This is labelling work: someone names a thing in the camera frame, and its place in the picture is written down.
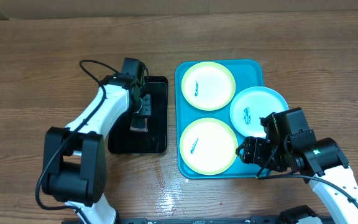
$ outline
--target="blue scribble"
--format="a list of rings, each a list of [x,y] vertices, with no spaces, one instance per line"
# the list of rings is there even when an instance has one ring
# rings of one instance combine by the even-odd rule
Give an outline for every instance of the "blue scribble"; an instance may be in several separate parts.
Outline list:
[[[196,81],[196,93],[194,94],[195,96],[198,95],[198,82]]]
[[[194,153],[194,150],[196,149],[197,142],[198,142],[198,138],[197,138],[196,141],[193,143],[193,146],[191,147],[190,153],[192,153],[192,154]]]
[[[246,122],[246,124],[251,123],[251,115],[249,114],[249,107],[244,109],[244,121]]]

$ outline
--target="white plate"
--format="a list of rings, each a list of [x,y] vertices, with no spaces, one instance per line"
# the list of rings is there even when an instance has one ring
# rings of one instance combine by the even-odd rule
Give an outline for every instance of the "white plate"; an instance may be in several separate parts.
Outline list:
[[[259,118],[285,110],[288,110],[288,105],[282,95],[271,88],[255,86],[242,90],[234,97],[230,105],[230,120],[243,136],[265,138]]]
[[[200,62],[184,74],[181,91],[191,106],[212,111],[231,101],[236,83],[233,74],[225,66],[216,62]]]
[[[198,119],[180,137],[180,155],[190,169],[199,174],[216,175],[227,170],[236,159],[237,138],[224,122]]]

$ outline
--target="blue rectangular tray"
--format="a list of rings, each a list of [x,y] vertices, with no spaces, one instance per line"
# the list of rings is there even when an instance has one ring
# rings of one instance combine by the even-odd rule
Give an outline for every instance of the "blue rectangular tray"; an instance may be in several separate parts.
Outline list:
[[[232,125],[229,115],[230,104],[215,111],[203,111],[191,106],[181,92],[181,80],[185,72],[194,64],[200,62],[184,62],[178,66],[175,72],[175,98],[177,111],[177,144],[178,144],[178,166],[180,172],[191,179],[210,179],[210,178],[235,178],[235,177],[255,177],[260,169],[254,164],[244,164],[237,157],[233,165],[228,170],[217,175],[203,175],[191,170],[181,158],[179,151],[180,136],[185,128],[193,121],[200,118],[216,118],[225,122],[234,131],[239,145],[243,142],[244,136],[241,135]],[[260,65],[251,59],[236,60],[215,60],[212,62],[224,65],[233,74],[236,81],[236,92],[234,97],[242,90],[252,86],[264,86],[264,78]]]

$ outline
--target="wooden tabletop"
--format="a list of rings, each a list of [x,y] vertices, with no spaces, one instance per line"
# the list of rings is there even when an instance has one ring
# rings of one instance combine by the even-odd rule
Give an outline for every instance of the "wooden tabletop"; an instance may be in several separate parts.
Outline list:
[[[0,223],[76,217],[41,210],[34,200],[45,133],[75,119],[96,94],[79,60],[120,70],[124,57],[166,76],[169,100],[166,153],[107,153],[104,193],[121,217],[249,217],[303,204],[328,214],[302,180],[191,180],[180,173],[174,74],[189,60],[259,62],[265,85],[304,109],[316,137],[338,142],[358,183],[358,11],[0,21]],[[98,78],[110,74],[87,66]]]

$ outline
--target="plate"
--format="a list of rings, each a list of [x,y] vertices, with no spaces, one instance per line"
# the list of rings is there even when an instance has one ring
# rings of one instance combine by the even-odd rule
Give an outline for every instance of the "plate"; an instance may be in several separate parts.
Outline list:
[[[233,98],[233,74],[216,62],[200,62],[190,67],[181,81],[186,101],[200,110],[212,111],[226,106]]]
[[[230,120],[243,136],[265,138],[266,133],[259,118],[285,110],[288,110],[287,102],[277,91],[254,86],[242,90],[234,97],[230,105]]]
[[[190,169],[199,174],[216,175],[227,170],[236,159],[237,138],[224,122],[198,119],[180,137],[180,155]]]

